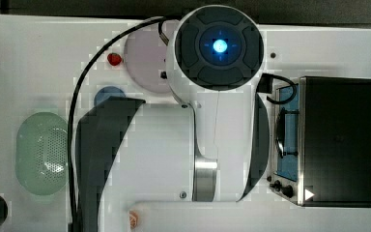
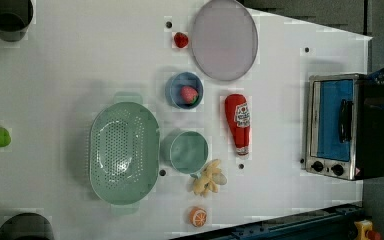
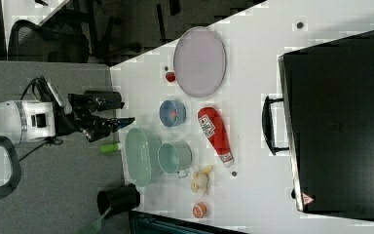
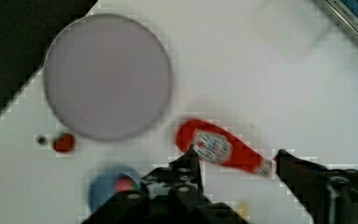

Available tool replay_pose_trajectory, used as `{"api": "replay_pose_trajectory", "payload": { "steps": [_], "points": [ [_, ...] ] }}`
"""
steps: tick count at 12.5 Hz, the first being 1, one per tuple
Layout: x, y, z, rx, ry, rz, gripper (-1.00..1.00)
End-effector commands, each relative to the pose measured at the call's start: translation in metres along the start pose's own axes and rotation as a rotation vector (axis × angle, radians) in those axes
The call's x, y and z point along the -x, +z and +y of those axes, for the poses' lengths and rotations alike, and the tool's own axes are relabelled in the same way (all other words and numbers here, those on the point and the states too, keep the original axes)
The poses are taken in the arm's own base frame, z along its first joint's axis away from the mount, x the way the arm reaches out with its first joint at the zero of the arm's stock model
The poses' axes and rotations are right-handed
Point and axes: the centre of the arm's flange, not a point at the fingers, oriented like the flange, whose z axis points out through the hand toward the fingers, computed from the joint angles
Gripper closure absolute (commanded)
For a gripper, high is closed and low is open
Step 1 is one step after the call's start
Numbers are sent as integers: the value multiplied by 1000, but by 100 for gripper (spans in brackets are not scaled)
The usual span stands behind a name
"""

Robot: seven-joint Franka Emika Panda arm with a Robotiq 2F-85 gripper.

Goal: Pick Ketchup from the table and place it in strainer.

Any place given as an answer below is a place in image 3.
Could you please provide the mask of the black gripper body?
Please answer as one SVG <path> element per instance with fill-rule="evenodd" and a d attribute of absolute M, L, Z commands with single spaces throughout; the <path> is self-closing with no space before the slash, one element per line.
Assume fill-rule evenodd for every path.
<path fill-rule="evenodd" d="M 71 106 L 71 112 L 65 114 L 56 113 L 56 135 L 58 137 L 68 136 L 75 132 L 81 132 L 82 128 L 92 121 L 92 114 L 88 109 L 93 99 L 86 94 L 68 94 L 67 102 Z"/>

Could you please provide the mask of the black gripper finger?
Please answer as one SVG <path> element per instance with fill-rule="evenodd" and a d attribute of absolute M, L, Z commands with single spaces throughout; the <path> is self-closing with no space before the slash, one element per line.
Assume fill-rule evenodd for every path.
<path fill-rule="evenodd" d="M 105 137 L 109 137 L 111 134 L 129 126 L 134 121 L 134 117 L 109 119 L 99 117 L 93 120 L 89 125 L 82 127 L 81 132 L 88 142 L 95 142 Z"/>
<path fill-rule="evenodd" d="M 90 112 L 101 112 L 106 110 L 122 109 L 124 103 L 109 101 L 103 98 L 92 98 L 85 94 L 77 96 L 77 108 L 89 110 Z"/>

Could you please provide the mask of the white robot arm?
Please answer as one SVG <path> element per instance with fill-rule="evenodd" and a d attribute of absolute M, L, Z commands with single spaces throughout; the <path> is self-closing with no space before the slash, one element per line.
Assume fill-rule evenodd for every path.
<path fill-rule="evenodd" d="M 89 91 L 61 100 L 44 95 L 40 100 L 0 102 L 0 200 L 19 186 L 21 158 L 16 146 L 23 143 L 55 143 L 58 137 L 81 133 L 87 141 L 108 137 L 134 119 L 105 118 L 101 111 L 124 106 L 118 93 Z"/>

